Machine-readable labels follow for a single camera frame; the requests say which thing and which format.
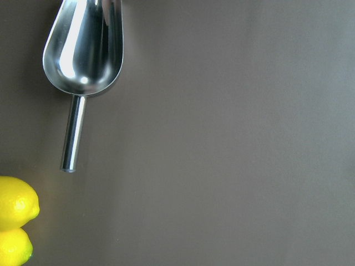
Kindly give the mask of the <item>steel ice scoop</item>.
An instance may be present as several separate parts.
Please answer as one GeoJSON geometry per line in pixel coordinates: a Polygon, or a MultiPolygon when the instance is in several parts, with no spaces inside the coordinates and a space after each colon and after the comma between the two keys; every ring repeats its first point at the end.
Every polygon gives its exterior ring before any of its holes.
{"type": "Polygon", "coordinates": [[[87,98],[117,80],[124,59],[121,1],[63,1],[43,52],[50,83],[72,96],[60,169],[76,170],[87,98]]]}

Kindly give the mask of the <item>yellow lemon upper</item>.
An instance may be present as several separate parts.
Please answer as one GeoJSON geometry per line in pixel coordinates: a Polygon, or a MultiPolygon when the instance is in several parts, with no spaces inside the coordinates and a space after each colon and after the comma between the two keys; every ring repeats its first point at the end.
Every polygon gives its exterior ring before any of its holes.
{"type": "Polygon", "coordinates": [[[1,231],[20,228],[40,212],[36,191],[26,182],[1,176],[1,231]]]}

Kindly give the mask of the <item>yellow lemon lower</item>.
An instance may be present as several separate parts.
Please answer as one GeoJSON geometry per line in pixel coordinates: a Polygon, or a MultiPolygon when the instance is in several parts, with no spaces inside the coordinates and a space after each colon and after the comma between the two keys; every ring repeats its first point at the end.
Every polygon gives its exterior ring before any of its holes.
{"type": "Polygon", "coordinates": [[[32,254],[32,243],[22,228],[1,231],[1,265],[23,265],[32,254]]]}

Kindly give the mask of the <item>yellow lemon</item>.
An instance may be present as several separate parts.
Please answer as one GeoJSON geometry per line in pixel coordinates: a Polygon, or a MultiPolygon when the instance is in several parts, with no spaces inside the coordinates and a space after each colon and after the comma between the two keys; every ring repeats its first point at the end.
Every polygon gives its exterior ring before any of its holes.
{"type": "Polygon", "coordinates": [[[20,228],[40,212],[36,191],[26,182],[1,176],[1,231],[20,228]]]}
{"type": "Polygon", "coordinates": [[[22,228],[1,231],[1,265],[23,265],[32,254],[32,243],[22,228]]]}

